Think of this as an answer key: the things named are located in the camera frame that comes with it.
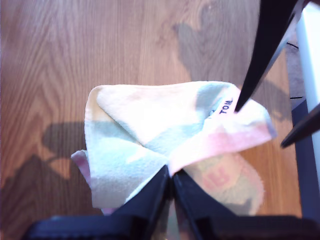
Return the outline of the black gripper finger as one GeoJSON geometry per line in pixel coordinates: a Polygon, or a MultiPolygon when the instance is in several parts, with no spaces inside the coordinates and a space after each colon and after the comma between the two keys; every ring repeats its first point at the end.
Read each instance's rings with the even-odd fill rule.
{"type": "Polygon", "coordinates": [[[296,24],[304,0],[262,0],[251,61],[235,107],[239,112],[277,60],[296,24]]]}
{"type": "Polygon", "coordinates": [[[320,130],[320,105],[318,104],[300,122],[298,122],[288,135],[283,139],[280,146],[286,148],[313,133],[320,130]]]}
{"type": "Polygon", "coordinates": [[[235,214],[208,195],[185,171],[173,178],[174,194],[189,220],[197,240],[216,240],[214,221],[233,219],[235,214]]]}
{"type": "Polygon", "coordinates": [[[131,200],[112,213],[116,218],[111,240],[149,240],[170,198],[170,176],[163,166],[131,200]]]}

